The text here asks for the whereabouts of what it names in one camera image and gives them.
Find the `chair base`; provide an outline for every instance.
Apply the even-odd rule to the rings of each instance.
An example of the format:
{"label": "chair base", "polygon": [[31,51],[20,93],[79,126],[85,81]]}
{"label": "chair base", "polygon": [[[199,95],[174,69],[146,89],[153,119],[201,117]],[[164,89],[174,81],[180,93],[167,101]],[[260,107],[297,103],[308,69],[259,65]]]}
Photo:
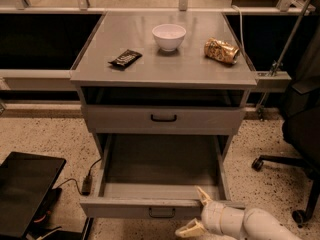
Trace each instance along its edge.
{"label": "chair base", "polygon": [[[259,158],[256,158],[253,161],[251,167],[256,171],[260,171],[264,164],[263,161],[270,161],[270,162],[292,165],[292,166],[297,166],[302,168],[308,168],[308,165],[303,159],[275,157],[275,156],[266,156],[266,155],[262,155]],[[292,218],[300,228],[303,226],[303,224],[305,224],[312,218],[313,212],[317,205],[318,197],[320,194],[320,176],[319,175],[316,175],[316,176],[317,177],[313,179],[313,184],[312,184],[306,210],[295,210],[292,213]]]}

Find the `gold can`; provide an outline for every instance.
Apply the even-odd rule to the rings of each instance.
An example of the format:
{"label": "gold can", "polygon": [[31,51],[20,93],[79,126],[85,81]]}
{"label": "gold can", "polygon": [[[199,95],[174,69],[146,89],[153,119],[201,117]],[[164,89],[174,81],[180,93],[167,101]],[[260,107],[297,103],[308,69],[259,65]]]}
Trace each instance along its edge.
{"label": "gold can", "polygon": [[204,54],[206,56],[228,64],[235,64],[239,53],[238,47],[213,37],[209,38],[204,46]]}

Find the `power adapter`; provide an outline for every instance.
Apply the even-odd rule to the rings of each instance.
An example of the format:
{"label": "power adapter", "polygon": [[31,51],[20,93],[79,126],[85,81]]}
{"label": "power adapter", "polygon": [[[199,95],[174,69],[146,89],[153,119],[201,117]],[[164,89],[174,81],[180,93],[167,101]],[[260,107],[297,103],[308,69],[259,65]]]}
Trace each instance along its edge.
{"label": "power adapter", "polygon": [[84,196],[90,195],[92,185],[92,176],[87,175],[82,183],[81,194]]}

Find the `white robotic arm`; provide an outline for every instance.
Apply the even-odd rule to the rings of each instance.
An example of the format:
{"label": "white robotic arm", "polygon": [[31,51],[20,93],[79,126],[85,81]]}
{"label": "white robotic arm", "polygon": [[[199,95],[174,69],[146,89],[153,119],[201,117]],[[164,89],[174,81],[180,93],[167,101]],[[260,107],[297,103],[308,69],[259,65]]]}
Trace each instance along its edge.
{"label": "white robotic arm", "polygon": [[228,207],[213,201],[200,187],[197,190],[204,205],[201,221],[194,219],[178,229],[176,235],[179,237],[195,237],[209,232],[237,240],[301,240],[264,210]]}

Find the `drawer handle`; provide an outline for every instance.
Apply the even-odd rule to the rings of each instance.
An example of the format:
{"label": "drawer handle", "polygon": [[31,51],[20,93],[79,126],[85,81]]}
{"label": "drawer handle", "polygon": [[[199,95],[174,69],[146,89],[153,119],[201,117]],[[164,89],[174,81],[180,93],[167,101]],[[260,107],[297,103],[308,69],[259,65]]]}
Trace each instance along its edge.
{"label": "drawer handle", "polygon": [[154,115],[151,115],[151,120],[157,123],[172,123],[177,121],[177,118],[178,118],[177,115],[174,115],[173,118],[170,118],[170,119],[159,119],[159,118],[156,118]]}
{"label": "drawer handle", "polygon": [[149,216],[153,219],[172,219],[176,215],[176,209],[172,208],[171,214],[153,214],[152,208],[149,208]]}

